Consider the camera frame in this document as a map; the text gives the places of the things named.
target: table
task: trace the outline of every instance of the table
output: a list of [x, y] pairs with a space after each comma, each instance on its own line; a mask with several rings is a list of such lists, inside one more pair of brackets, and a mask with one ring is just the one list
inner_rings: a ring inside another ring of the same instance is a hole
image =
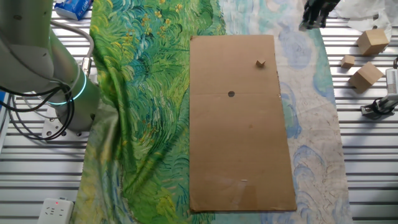
[[[55, 12], [53, 19], [88, 32], [91, 9], [80, 21], [64, 19]], [[398, 115], [379, 121], [361, 116], [359, 106], [385, 96], [386, 78], [358, 95], [347, 82], [350, 75], [368, 61], [383, 73], [392, 67], [398, 54], [398, 27], [385, 52], [375, 58], [360, 56], [355, 44], [360, 32], [346, 26], [347, 20], [328, 19], [321, 30], [331, 66], [336, 105], [348, 177], [350, 207], [355, 224], [393, 224], [398, 222]], [[88, 42], [67, 30], [53, 28], [55, 34], [78, 62], [88, 50]], [[340, 69], [344, 55], [356, 56], [356, 65], [347, 73]], [[95, 65], [91, 69], [95, 79]], [[39, 100], [30, 100], [38, 104]], [[18, 107], [27, 108], [22, 99]], [[38, 134], [44, 124], [35, 113], [21, 114], [28, 127]], [[0, 223], [36, 223], [47, 197], [75, 200], [80, 184], [85, 142], [77, 146], [38, 146], [9, 125], [0, 154]]]

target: white power strip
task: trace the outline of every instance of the white power strip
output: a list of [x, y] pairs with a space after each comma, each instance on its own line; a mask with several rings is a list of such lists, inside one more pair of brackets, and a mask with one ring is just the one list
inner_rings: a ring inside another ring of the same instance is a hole
[[73, 206], [68, 200], [46, 198], [37, 224], [68, 224]]

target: cloth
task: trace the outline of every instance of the cloth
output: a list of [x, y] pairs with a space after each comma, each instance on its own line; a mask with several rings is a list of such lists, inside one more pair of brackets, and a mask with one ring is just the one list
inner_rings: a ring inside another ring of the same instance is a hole
[[[71, 223], [352, 223], [328, 58], [302, 13], [302, 0], [95, 0], [102, 99]], [[275, 37], [297, 211], [190, 211], [189, 40], [225, 34]]]

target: small wooden cube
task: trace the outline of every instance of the small wooden cube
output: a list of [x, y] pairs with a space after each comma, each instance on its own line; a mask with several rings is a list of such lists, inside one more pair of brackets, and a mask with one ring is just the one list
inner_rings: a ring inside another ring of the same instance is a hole
[[342, 68], [351, 68], [355, 64], [355, 57], [351, 55], [345, 55], [341, 60]]
[[363, 93], [375, 82], [377, 82], [383, 73], [380, 72], [371, 62], [366, 63], [360, 68], [348, 81], [355, 86], [358, 93]]
[[257, 62], [256, 62], [256, 65], [257, 65], [257, 67], [259, 67], [259, 68], [264, 67], [265, 64], [266, 64], [266, 61], [265, 61], [264, 59], [259, 59], [259, 60], [257, 60]]
[[382, 29], [366, 30], [356, 42], [362, 55], [378, 54], [389, 44]]

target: brown cardboard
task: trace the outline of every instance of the brown cardboard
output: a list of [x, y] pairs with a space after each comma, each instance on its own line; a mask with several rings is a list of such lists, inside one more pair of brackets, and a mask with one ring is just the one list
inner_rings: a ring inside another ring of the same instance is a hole
[[272, 35], [190, 42], [190, 207], [297, 208]]
[[383, 73], [380, 72], [371, 62], [366, 63], [360, 68], [351, 78], [348, 80], [355, 88], [358, 93], [363, 93], [370, 86], [376, 83]]
[[355, 64], [355, 57], [351, 55], [345, 55], [341, 60], [341, 67], [350, 69]]
[[382, 29], [366, 30], [356, 42], [363, 55], [378, 54], [389, 44]]

